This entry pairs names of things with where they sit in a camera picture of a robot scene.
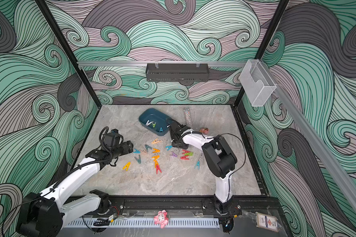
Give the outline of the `yellow clothespin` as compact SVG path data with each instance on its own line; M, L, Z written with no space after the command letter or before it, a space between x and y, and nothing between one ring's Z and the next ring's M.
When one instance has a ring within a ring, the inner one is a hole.
M130 165L131 165L131 162L127 162L127 164L125 166L123 166L122 170L128 171Z

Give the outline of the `white clothespin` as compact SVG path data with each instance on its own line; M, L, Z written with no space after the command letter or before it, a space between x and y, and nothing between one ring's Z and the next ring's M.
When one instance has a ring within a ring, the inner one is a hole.
M145 125L146 125L146 126L149 126L149 125L152 124L152 123L153 123L153 121L149 121L149 120L148 120Z

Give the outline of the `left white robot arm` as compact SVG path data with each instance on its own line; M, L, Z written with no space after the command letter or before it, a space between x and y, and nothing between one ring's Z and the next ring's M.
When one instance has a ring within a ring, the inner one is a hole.
M114 158L133 152L131 141L106 150L90 151L70 174L40 193L30 193L19 211L16 232L26 237L55 237L60 230L90 212L107 214L109 195L93 190L88 195L67 202L71 195L88 179L97 174Z

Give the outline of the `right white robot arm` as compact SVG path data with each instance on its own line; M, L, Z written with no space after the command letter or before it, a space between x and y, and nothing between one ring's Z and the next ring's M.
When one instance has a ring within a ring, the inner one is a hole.
M174 119L167 119L167 124L173 147L187 149L193 146L203 153L209 170L216 177L214 205L217 212L227 212L232 202L231 175L237 157L226 139L222 135L207 136Z

